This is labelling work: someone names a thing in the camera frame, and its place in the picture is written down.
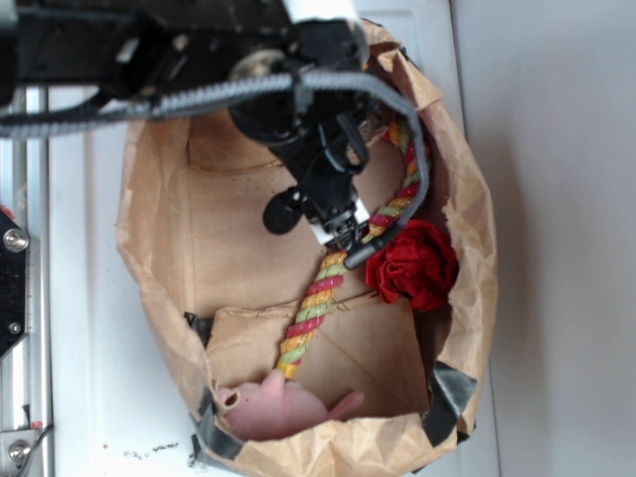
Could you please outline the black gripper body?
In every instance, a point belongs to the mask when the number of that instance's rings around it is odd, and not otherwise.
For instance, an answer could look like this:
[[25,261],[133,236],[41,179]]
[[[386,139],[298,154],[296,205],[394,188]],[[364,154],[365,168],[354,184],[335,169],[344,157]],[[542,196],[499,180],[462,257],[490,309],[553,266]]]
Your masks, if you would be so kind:
[[296,180],[263,212],[270,233],[287,234],[306,218],[318,228],[318,240],[330,248],[350,248],[360,239],[363,226],[356,218],[359,196],[353,178],[370,159],[363,124],[354,114],[342,112],[269,147]]

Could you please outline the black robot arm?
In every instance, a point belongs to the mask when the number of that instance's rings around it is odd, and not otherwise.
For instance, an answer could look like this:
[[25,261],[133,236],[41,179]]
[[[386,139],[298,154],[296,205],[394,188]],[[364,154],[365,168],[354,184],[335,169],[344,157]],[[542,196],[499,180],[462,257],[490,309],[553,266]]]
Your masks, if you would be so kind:
[[48,137],[136,118],[226,109],[295,185],[271,199],[273,234],[301,219],[350,249],[367,224],[353,185],[369,160],[371,98],[321,91],[310,73],[359,73],[369,48],[357,14],[303,1],[5,1],[1,134]]

